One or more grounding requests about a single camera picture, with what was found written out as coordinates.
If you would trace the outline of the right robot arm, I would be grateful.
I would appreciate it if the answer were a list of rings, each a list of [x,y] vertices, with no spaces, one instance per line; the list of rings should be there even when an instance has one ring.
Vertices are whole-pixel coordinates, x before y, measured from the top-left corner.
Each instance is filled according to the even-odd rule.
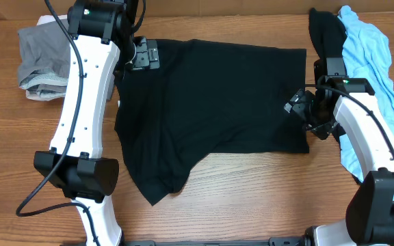
[[[345,219],[311,227],[303,245],[394,245],[394,136],[380,113],[374,89],[349,78],[340,57],[314,63],[315,92],[301,89],[285,110],[305,131],[326,139],[340,126],[362,168],[363,182],[348,204]]]

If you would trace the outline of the black t-shirt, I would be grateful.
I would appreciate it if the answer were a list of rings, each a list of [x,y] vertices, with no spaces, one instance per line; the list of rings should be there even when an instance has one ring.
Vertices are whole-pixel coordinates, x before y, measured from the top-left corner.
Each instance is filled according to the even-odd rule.
[[[124,163],[150,204],[179,192],[211,153],[307,153],[285,110],[305,84],[306,50],[159,40],[160,67],[117,83]]]

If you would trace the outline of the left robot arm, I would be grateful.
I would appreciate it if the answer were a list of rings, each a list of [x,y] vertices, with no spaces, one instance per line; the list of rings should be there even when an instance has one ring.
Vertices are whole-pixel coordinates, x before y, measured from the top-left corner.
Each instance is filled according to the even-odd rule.
[[[159,67],[155,41],[136,36],[145,9],[143,1],[77,1],[63,29],[70,45],[66,95],[49,149],[35,153],[34,167],[77,209],[87,245],[124,243],[111,198],[119,163],[102,155],[103,117],[126,72]]]

